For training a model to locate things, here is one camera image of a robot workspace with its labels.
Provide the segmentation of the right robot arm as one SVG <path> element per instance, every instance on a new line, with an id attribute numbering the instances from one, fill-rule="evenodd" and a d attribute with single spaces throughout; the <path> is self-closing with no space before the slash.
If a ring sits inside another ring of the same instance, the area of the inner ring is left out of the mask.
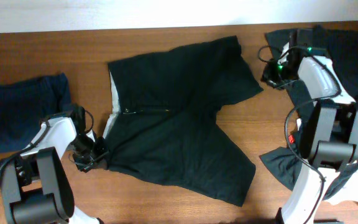
<path id="1" fill-rule="evenodd" d="M 298 114 L 286 147 L 261 156 L 290 198 L 276 223 L 313 223 L 321 202 L 358 202 L 358 32 L 284 29 L 265 36 L 262 81 L 286 90 Z"/>

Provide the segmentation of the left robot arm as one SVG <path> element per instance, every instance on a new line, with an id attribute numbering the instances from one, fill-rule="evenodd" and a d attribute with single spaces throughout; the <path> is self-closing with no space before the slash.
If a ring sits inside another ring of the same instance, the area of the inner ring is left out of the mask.
<path id="1" fill-rule="evenodd" d="M 40 131 L 23 150 L 0 160 L 0 190 L 6 221 L 21 223 L 94 223 L 75 205 L 61 163 L 66 151 L 81 172 L 106 169 L 103 138 L 86 127 L 90 112 L 78 105 L 45 117 Z"/>

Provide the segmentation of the black shorts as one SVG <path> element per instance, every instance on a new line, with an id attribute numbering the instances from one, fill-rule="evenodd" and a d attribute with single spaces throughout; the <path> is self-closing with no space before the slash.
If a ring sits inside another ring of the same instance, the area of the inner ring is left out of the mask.
<path id="1" fill-rule="evenodd" d="M 235 36 L 108 63 L 119 103 L 107 168 L 238 207 L 255 165 L 217 125 L 218 111 L 262 88 Z"/>

